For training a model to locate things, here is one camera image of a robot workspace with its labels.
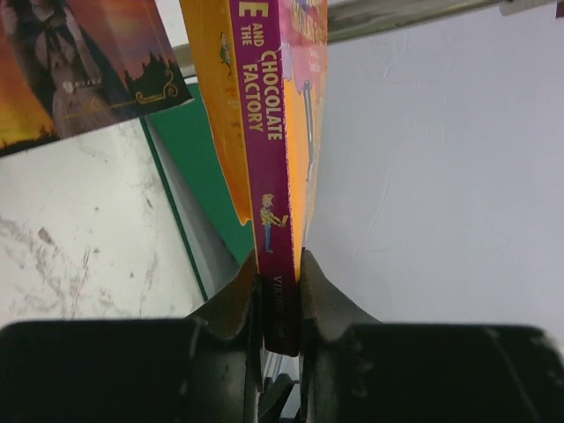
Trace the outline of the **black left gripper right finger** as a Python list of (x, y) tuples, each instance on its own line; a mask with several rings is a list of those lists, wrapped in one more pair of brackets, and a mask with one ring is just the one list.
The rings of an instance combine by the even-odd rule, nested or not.
[(305, 422), (560, 422), (563, 358), (536, 327), (383, 323), (301, 258)]

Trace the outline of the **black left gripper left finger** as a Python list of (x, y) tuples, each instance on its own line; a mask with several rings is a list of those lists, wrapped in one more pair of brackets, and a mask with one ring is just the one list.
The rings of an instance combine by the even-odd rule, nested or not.
[(254, 422), (256, 260), (182, 318), (41, 320), (1, 330), (4, 422)]

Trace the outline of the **green lever arch file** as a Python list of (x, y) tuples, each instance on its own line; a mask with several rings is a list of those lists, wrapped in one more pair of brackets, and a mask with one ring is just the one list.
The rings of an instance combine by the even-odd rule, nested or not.
[(141, 120), (197, 285), (208, 300), (226, 286), (253, 248), (252, 230), (234, 211), (195, 79), (192, 99)]

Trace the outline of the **Roald Dahl Charlie book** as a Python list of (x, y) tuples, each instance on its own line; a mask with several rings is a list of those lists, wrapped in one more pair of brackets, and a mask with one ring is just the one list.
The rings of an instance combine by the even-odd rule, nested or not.
[(253, 227), (264, 344), (294, 356), (321, 149), (328, 5), (184, 1), (181, 9), (219, 164), (239, 221)]

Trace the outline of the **blue Jane Eyre book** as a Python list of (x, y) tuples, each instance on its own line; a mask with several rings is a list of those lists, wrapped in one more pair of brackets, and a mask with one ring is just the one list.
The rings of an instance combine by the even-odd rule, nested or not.
[(153, 1), (1, 3), (1, 154), (191, 101)]

